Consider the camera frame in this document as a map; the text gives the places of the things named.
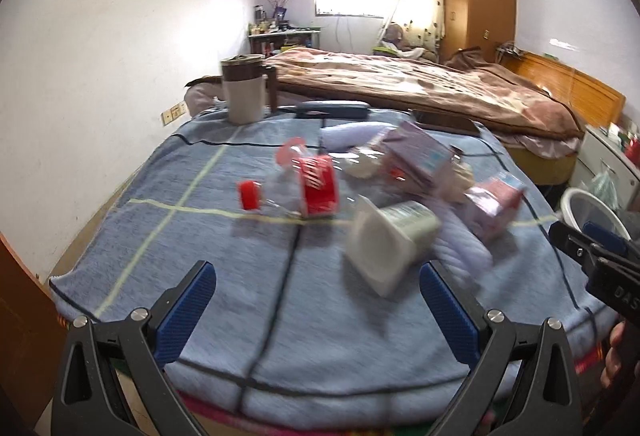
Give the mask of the person's right hand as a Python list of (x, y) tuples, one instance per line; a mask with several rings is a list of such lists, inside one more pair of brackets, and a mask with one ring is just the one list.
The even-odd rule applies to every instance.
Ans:
[(604, 368), (600, 375), (600, 382), (605, 390), (612, 385), (616, 374), (622, 367), (618, 346), (620, 346), (620, 342), (622, 341), (625, 328), (626, 322), (620, 321), (614, 326), (608, 338), (608, 352), (604, 358)]

